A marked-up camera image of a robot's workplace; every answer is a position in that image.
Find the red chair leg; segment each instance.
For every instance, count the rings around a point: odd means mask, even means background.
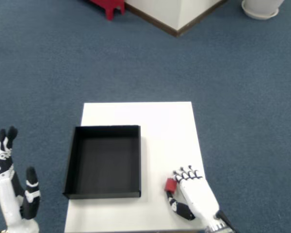
[[[121,13],[122,13],[122,15],[125,13],[125,4],[124,4],[124,1],[123,1],[123,3],[121,3]]]
[[[107,20],[112,20],[113,19],[113,10],[114,9],[106,9]]]

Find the brown baseboard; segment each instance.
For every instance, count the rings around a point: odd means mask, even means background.
[[[199,16],[197,16],[195,19],[193,19],[188,24],[184,25],[179,30],[176,30],[176,29],[168,26],[167,24],[164,24],[163,22],[160,22],[159,20],[157,20],[157,19],[153,18],[152,16],[142,12],[141,10],[138,10],[137,8],[133,7],[132,5],[129,5],[129,4],[125,3],[125,8],[128,9],[133,14],[135,14],[135,15],[139,16],[140,18],[144,19],[145,21],[147,21],[147,22],[153,24],[154,26],[158,27],[159,29],[167,32],[168,34],[173,35],[175,37],[179,37],[179,36],[183,35],[186,31],[188,31],[191,27],[193,27],[195,24],[199,23],[204,17],[209,15],[211,12],[213,12],[217,7],[219,7],[222,4],[224,4],[225,2],[227,2],[227,0],[221,0],[221,1],[217,2],[211,8],[209,8],[204,13],[200,14]]]

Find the black box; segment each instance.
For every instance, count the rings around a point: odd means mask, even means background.
[[[140,126],[76,127],[64,195],[69,199],[141,196]]]

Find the white flower pot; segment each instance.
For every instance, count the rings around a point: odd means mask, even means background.
[[[246,15],[255,19],[269,19],[276,16],[284,0],[243,0]]]

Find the red block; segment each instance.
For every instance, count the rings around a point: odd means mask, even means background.
[[[93,3],[96,3],[98,6],[101,6],[106,10],[106,17],[108,20],[113,19],[113,11],[116,7],[121,8],[122,15],[125,12],[124,0],[90,0]]]
[[[176,189],[177,189],[177,181],[175,181],[174,179],[168,178],[165,185],[165,191],[174,193]]]

